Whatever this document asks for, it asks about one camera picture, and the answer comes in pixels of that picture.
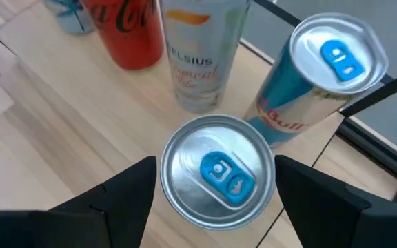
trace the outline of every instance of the wooden table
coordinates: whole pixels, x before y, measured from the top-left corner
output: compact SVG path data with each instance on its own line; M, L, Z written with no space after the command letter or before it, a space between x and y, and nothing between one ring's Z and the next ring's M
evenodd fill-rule
M0 62L16 55L0 68L0 86L14 101L0 115L0 209L49 209L147 155L160 159L168 138L194 117L174 99L165 54L152 68L122 70L97 33L66 34L40 2L4 23L0 39L10 49L0 49ZM242 117L269 70L240 46L213 113ZM275 154L313 165L342 119L332 114ZM282 208L275 191L249 225L208 231L178 215L158 182L142 247L255 247Z

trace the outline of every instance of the aluminum can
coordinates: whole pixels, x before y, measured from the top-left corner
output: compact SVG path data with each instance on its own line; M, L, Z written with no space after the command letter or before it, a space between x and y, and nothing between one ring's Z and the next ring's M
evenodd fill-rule
M207 229L234 229L254 220L272 197L274 182L274 157L265 139L231 116L201 116L184 124L161 159L161 183L171 206Z
M174 93L190 112L223 98L251 0L161 0Z
M79 0L44 0L57 23L70 34L85 34L94 30L90 16L84 12Z
M292 32L245 119L276 147L377 84L387 67L366 23L316 14Z
M127 70L154 65L163 53L156 0L81 0L113 60Z

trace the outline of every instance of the can rim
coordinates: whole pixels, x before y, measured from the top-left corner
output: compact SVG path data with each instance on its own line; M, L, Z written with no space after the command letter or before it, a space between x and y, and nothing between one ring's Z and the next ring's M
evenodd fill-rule
M296 38L296 35L299 33L300 29L302 29L305 25L307 25L308 23L310 23L311 21L313 21L314 19L320 18L320 17L324 17L324 18L339 18L342 17L348 21L353 21L354 23L357 23L360 27L362 27L367 34L370 36L371 40L375 43L375 46L377 47L377 50L380 52L380 56L382 59L382 71L384 72L383 74L378 75L375 79L374 82L372 83L368 83L365 87L361 87L357 90L353 90L353 91L348 91L348 92L341 92L338 90L332 90L332 89L327 89L326 87L323 87L322 85L320 85L317 82L313 82L311 80L309 80L309 77L306 75L305 71L301 69L301 67L299 65L297 65L294 61L294 53L293 53L293 49L292 49L292 44L294 43L294 40ZM384 77L385 72L387 71L387 68L389 66L389 59L388 56L383 48L382 43L380 42L379 38L376 36L376 33L374 31L374 29L367 24L365 21L353 17L349 14L343 14L343 13L337 13L337 12L325 12L325 13L318 13L318 14L314 14L306 19L304 19L303 21L301 21L294 29L294 31L292 32L290 39L289 39L289 54L290 54L290 60L293 64L293 66L295 68L298 69L298 72L300 73L300 75L309 83L311 83L312 85L315 85L316 87L319 87L321 89L327 90L328 92L333 92L333 93L337 93L337 94L344 94L344 95L355 95L357 93L363 92L369 88L371 88L372 86L374 86L375 84L377 84L378 82L380 82L380 80Z
M254 210L252 210L252 212L254 212L254 214L244 216L240 220L232 222L231 225L224 225L224 224L210 225L207 222L204 222L202 220L194 218L194 217L190 216L178 203L176 203L173 198L168 196L170 194L173 195L173 193L172 193L172 190L169 187L168 182L167 182L167 179L168 179L168 174L167 174L168 173L168 171L167 171L167 166L168 166L167 158L168 158L168 155L167 154L173 148L172 144L173 144L173 140L176 139L177 132L179 130L183 129L185 126L187 126L188 124L190 124L193 121L197 121L197 120L199 120L201 118L209 118L209 117L213 117L213 116L230 118L233 121L236 121L238 123L243 123L243 124L248 125L250 127L250 129L255 133L255 135L257 135L260 138L261 143L262 143L261 147L265 147L266 148L265 151L267 152L267 156L271 158L270 159L271 172L268 175L271 178L270 178L270 181L269 181L269 184L268 184L268 188L267 188L268 190L265 192L265 194L262 195L261 200L259 201L258 205L254 208ZM177 213L182 215L182 217L184 217L186 220L188 220L192 224L197 225L197 226L202 227L202 228L211 229L211 230L214 230L214 231L227 231L227 230L232 230L232 229L239 228L239 227L241 227L243 225L246 225L246 224L252 222L261 213L263 213L265 208L269 205L269 202L272 199L273 193L275 192L275 174L276 174L276 170L275 170L274 154L272 153L269 145L267 144L267 142L263 138L263 136L260 134L260 132L258 132L252 126L250 126L249 123L245 123L245 121L243 121L242 119L236 118L234 116L226 115L226 114L207 114L207 115L204 115L204 116L198 116L196 118L193 118L192 120L187 121L182 126L180 126L180 128L178 128L177 131L175 133L173 133L173 135L171 135L170 139L166 143L166 146L163 149L163 153L162 153L162 157L161 157L161 166L160 166L160 175L161 175L161 184L162 184L163 193L165 194L165 197L168 199L168 202L170 203L170 205L177 211Z

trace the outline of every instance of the celsius can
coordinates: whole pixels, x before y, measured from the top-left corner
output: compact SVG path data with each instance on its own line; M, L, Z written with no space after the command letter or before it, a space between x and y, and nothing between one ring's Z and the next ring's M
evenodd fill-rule
M375 85L387 66L366 23L316 14L292 32L245 118L276 147Z
M79 0L44 0L55 15L57 23L70 34L85 34L94 30L94 24Z
M122 68L154 65L163 53L156 0L81 0L113 60Z
M190 222L233 229L254 220L271 199L274 157L261 134L245 121L202 116L168 141L161 182L173 208Z
M174 93L191 112L223 96L251 0L161 0Z

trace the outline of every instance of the blue pull tab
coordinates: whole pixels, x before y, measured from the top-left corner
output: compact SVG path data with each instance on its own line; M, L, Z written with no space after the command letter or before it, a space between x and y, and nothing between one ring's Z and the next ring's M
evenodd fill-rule
M203 179L235 205L244 203L255 186L254 179L223 152L210 152L200 164Z
M321 46L321 55L341 81L354 79L364 72L364 67L341 41L326 41Z

